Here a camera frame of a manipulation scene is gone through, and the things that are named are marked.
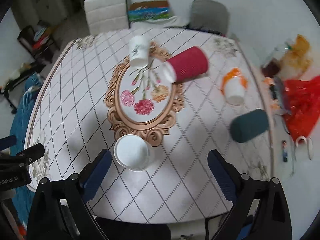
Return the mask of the white bamboo print paper cup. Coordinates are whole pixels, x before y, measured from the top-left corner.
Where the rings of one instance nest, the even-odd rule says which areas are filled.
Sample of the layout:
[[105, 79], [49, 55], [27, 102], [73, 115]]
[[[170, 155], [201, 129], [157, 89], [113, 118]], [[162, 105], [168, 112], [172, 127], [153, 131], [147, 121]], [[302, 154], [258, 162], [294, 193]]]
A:
[[139, 172], [146, 170], [153, 162], [154, 153], [149, 143], [134, 134], [127, 134], [117, 140], [114, 158], [123, 167]]

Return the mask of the dark teal cup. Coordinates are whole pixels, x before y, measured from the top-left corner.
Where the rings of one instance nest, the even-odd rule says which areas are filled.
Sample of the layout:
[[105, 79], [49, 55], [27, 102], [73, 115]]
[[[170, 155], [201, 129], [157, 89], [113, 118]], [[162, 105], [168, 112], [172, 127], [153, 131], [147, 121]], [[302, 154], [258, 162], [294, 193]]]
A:
[[230, 135], [238, 143], [248, 142], [269, 129], [267, 113], [255, 109], [236, 117], [230, 124]]

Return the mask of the orange and white paper cup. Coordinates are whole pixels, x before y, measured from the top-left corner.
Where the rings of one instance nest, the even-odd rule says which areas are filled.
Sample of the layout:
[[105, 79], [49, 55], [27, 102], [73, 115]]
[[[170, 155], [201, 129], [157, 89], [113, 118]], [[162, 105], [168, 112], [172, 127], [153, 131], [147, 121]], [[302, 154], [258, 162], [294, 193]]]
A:
[[221, 92], [230, 105], [242, 105], [248, 81], [239, 68], [232, 68], [222, 78]]

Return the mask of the red ribbed paper cup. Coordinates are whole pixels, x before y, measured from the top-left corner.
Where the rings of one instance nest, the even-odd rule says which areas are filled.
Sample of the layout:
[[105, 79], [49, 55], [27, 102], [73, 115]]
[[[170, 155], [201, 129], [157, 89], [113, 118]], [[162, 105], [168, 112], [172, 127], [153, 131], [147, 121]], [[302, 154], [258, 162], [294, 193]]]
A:
[[193, 46], [163, 63], [163, 75], [170, 83], [183, 82], [208, 71], [209, 60], [200, 47]]

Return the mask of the blue quilted blanket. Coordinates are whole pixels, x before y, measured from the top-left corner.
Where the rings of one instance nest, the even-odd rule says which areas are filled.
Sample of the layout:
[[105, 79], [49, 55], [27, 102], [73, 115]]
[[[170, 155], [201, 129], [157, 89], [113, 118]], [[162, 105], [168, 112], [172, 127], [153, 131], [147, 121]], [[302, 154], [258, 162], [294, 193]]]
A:
[[[24, 150], [25, 136], [33, 111], [36, 98], [43, 85], [43, 79], [39, 74], [29, 76], [24, 85], [24, 94], [17, 107], [17, 112], [12, 122], [10, 135], [14, 135], [17, 142], [10, 148], [10, 154], [16, 155]], [[16, 195], [12, 198], [18, 218], [24, 224], [28, 222], [29, 211], [32, 205], [34, 193], [26, 186], [18, 187]]]

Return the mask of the small figurine toy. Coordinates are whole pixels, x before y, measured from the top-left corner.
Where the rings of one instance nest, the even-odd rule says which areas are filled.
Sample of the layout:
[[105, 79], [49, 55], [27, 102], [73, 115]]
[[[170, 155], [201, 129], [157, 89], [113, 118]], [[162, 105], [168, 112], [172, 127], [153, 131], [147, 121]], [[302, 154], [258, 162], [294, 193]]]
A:
[[283, 140], [281, 142], [281, 152], [282, 152], [283, 162], [287, 163], [288, 162], [288, 151], [287, 151], [287, 142], [286, 142], [286, 140]]

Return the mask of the dark wooden chair far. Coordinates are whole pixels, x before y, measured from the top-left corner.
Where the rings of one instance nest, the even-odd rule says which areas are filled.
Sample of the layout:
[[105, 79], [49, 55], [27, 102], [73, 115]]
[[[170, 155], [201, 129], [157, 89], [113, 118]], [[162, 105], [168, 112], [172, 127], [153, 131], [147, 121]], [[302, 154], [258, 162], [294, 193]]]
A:
[[20, 31], [17, 41], [35, 61], [43, 60], [52, 63], [54, 53], [51, 46], [54, 46], [55, 50], [60, 50], [53, 37], [58, 25], [47, 25], [46, 22], [39, 21], [37, 26], [39, 27], [38, 31], [32, 25], [24, 27]]

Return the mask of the red plastic bag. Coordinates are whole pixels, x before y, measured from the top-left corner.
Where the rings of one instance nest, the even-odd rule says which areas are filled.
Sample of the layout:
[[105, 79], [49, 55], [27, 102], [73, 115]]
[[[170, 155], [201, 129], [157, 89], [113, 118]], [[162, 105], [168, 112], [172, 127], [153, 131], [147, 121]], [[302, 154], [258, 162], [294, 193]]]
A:
[[308, 137], [319, 120], [320, 76], [309, 81], [286, 80], [285, 95], [289, 101], [290, 114], [283, 115], [293, 140]]

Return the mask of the dark liquid bottle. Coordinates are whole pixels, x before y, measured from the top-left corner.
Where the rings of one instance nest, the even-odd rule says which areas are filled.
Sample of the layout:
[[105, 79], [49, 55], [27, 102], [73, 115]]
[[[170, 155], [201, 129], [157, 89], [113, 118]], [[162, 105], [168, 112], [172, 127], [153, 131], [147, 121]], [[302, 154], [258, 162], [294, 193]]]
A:
[[261, 65], [261, 72], [264, 77], [274, 77], [281, 70], [281, 59], [288, 51], [287, 46], [277, 46], [269, 53], [265, 62]]

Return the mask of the patterned white tablecloth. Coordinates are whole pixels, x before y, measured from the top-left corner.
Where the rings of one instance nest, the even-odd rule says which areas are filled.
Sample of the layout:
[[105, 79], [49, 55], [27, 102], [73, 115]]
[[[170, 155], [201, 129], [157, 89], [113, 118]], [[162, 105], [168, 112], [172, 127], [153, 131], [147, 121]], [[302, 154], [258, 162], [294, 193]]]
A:
[[[147, 67], [135, 69], [129, 41], [150, 41]], [[170, 83], [163, 63], [197, 46], [209, 60], [208, 71]], [[239, 68], [248, 81], [242, 105], [230, 105], [222, 78]], [[29, 189], [40, 179], [66, 179], [80, 172], [102, 149], [112, 151], [127, 134], [151, 146], [153, 162], [131, 171], [112, 160], [95, 198], [88, 203], [99, 216], [134, 223], [176, 223], [230, 210], [207, 165], [217, 149], [239, 172], [254, 179], [272, 177], [268, 132], [235, 142], [233, 119], [264, 109], [260, 89], [240, 46], [229, 38], [183, 29], [126, 29], [69, 42], [52, 67], [30, 117], [25, 146], [42, 143], [43, 158], [30, 167]]]

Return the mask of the yellow snack bag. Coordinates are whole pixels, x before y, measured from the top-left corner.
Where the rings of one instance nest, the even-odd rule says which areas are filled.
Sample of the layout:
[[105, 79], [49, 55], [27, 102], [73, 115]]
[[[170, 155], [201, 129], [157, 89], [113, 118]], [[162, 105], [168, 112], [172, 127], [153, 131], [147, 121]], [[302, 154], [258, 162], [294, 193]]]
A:
[[278, 76], [282, 80], [299, 79], [313, 63], [310, 50], [308, 40], [302, 35], [297, 35], [295, 42], [280, 59]]

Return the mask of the white padded chair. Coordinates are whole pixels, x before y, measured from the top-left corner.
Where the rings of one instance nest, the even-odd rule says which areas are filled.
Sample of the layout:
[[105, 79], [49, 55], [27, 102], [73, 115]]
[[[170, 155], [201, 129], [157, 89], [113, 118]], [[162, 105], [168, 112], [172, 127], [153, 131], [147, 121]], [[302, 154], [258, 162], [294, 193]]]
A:
[[84, 10], [91, 35], [129, 29], [126, 0], [85, 0]]

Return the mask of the cardboard box with items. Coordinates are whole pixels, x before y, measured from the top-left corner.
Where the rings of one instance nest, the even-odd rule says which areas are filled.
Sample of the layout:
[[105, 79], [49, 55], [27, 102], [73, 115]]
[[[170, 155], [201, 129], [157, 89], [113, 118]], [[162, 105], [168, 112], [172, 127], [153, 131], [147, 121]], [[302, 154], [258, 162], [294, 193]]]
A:
[[128, 10], [130, 22], [168, 19], [172, 16], [168, 0], [143, 1], [132, 3]]

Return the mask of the grey padded chair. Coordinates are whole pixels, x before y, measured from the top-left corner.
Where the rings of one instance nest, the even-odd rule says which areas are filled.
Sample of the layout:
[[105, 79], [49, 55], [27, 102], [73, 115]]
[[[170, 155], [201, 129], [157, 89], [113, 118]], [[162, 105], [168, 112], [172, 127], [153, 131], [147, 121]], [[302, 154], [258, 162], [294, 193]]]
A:
[[212, 0], [194, 0], [191, 4], [188, 29], [225, 36], [229, 18], [230, 14], [222, 3]]

